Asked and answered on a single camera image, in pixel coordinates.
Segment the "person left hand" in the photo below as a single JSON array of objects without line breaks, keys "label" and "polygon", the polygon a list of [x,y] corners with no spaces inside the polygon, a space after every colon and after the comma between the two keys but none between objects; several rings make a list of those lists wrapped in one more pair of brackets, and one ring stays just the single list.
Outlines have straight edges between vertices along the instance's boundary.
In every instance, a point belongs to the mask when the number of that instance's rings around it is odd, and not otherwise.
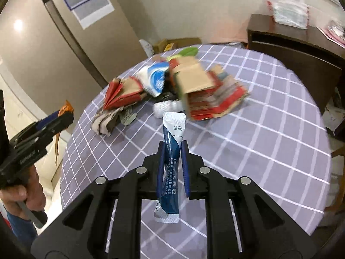
[{"label": "person left hand", "polygon": [[32,211],[39,212],[44,209],[46,197],[35,166],[31,166],[29,169],[29,179],[26,185],[7,187],[1,190],[1,201],[10,214],[24,220],[29,220],[29,218],[17,202],[25,201],[27,208]]}]

